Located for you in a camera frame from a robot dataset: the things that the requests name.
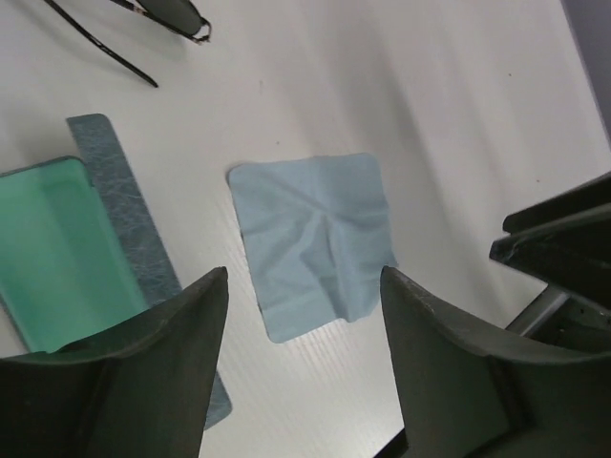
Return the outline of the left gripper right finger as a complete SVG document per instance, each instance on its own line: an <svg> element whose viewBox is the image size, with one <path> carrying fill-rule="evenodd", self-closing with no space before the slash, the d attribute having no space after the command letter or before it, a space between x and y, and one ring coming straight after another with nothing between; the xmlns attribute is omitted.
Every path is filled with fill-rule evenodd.
<svg viewBox="0 0 611 458"><path fill-rule="evenodd" d="M610 348L499 328L387 267L381 301L410 457L606 457Z"/></svg>

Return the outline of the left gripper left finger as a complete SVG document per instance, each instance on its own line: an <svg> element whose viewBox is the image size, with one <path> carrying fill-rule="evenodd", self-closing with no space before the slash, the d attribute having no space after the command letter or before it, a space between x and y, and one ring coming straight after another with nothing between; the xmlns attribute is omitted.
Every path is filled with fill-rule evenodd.
<svg viewBox="0 0 611 458"><path fill-rule="evenodd" d="M196 457L228 309L218 267L53 352L1 362L5 457Z"/></svg>

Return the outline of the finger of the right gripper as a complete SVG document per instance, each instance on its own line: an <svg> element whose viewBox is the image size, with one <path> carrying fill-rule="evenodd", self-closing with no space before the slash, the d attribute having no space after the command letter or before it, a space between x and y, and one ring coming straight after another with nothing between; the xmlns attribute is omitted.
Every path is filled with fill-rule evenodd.
<svg viewBox="0 0 611 458"><path fill-rule="evenodd" d="M597 305L610 303L610 176L507 216L489 258Z"/></svg>

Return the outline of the blue glasses case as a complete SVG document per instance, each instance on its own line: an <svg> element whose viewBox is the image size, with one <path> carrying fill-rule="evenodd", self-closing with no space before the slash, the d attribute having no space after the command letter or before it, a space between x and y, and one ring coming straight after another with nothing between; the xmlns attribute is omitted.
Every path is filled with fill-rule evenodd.
<svg viewBox="0 0 611 458"><path fill-rule="evenodd" d="M179 285L113 126L68 122L79 156L1 178L1 300L28 353L53 353L166 302ZM217 418L217 374L204 430Z"/></svg>

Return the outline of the light blue cleaning cloth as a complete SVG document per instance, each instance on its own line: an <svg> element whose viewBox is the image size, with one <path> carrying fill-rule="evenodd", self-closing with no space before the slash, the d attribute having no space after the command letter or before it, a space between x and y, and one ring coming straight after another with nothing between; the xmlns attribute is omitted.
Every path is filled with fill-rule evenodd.
<svg viewBox="0 0 611 458"><path fill-rule="evenodd" d="M244 163L227 183L271 342L372 313L381 271L396 264L374 156Z"/></svg>

